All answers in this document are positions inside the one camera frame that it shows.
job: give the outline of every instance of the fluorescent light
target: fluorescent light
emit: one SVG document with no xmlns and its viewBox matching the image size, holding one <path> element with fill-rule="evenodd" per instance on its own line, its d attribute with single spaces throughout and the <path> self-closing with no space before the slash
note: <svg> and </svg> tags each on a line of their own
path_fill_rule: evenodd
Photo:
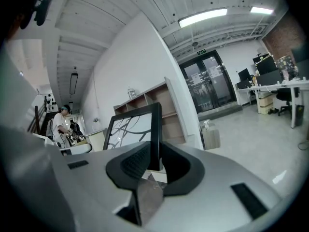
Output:
<svg viewBox="0 0 309 232">
<path fill-rule="evenodd" d="M 250 10 L 250 13 L 260 13 L 260 14 L 267 14 L 270 15 L 273 13 L 273 10 L 268 10 L 268 9 L 263 9 L 263 8 L 258 8 L 258 7 L 252 7 Z"/>
<path fill-rule="evenodd" d="M 77 73 L 72 73 L 72 74 L 71 74 L 70 95 L 75 94 L 75 89 L 76 89 L 76 84 L 77 84 L 77 78 L 78 78 L 78 74 L 77 74 Z"/>
<path fill-rule="evenodd" d="M 180 27 L 183 28 L 193 23 L 196 23 L 198 21 L 206 20 L 209 18 L 217 17 L 217 16 L 226 15 L 226 13 L 227 13 L 227 9 L 211 10 L 211 11 L 202 12 L 199 14 L 195 14 L 195 15 L 180 19 L 178 22 L 179 22 Z"/>
</svg>

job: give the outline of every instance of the red brick wall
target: red brick wall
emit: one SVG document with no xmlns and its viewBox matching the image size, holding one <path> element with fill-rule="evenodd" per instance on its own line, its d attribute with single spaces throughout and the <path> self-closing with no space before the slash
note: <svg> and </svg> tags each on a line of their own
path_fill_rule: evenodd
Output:
<svg viewBox="0 0 309 232">
<path fill-rule="evenodd" d="M 294 61 L 291 49 L 302 45 L 305 39 L 306 35 L 301 26 L 291 13 L 287 12 L 263 39 L 263 42 L 270 53 L 274 55 L 275 60 L 290 55 Z"/>
</svg>

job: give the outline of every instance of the exit sign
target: exit sign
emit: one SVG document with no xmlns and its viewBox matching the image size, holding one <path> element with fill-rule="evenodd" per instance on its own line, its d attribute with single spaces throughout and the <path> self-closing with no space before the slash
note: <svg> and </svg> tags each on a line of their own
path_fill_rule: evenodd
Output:
<svg viewBox="0 0 309 232">
<path fill-rule="evenodd" d="M 201 51 L 198 51 L 198 52 L 197 52 L 197 55 L 202 55 L 202 54 L 204 54 L 204 53 L 206 53 L 206 50 L 205 50 L 205 49 L 203 49 L 203 50 L 201 50 Z"/>
</svg>

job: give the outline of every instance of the wooden shelf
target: wooden shelf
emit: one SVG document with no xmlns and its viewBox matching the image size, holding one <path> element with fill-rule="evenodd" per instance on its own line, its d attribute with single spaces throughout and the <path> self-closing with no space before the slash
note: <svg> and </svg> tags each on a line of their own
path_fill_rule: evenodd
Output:
<svg viewBox="0 0 309 232">
<path fill-rule="evenodd" d="M 119 106 L 115 109 L 115 114 L 123 114 L 123 113 L 126 113 L 127 112 L 127 107 L 126 105 L 122 105 L 122 106 Z"/>
<path fill-rule="evenodd" d="M 184 134 L 181 128 L 180 119 L 169 91 L 167 83 L 156 85 L 132 100 L 129 100 L 120 106 L 115 106 L 115 114 L 122 114 L 141 108 L 153 103 L 159 102 L 162 107 L 162 139 L 165 142 L 185 143 Z"/>
<path fill-rule="evenodd" d="M 143 95 L 129 101 L 126 104 L 128 111 L 134 110 L 136 108 L 144 107 L 144 106 L 147 106 L 147 102 Z"/>
<path fill-rule="evenodd" d="M 176 111 L 175 111 L 175 112 L 168 113 L 168 114 L 164 114 L 164 115 L 162 115 L 162 118 L 167 118 L 167 117 L 175 116 L 175 115 L 177 115 Z"/>
</svg>

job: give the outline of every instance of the poster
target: poster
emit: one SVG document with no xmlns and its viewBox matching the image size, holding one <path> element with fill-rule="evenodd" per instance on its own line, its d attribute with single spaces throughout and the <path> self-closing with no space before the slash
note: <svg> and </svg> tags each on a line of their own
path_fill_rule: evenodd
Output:
<svg viewBox="0 0 309 232">
<path fill-rule="evenodd" d="M 192 77 L 194 85 L 199 84 L 199 83 L 202 82 L 202 80 L 199 77 L 198 73 L 195 73 L 195 74 L 191 75 L 191 77 Z"/>
</svg>

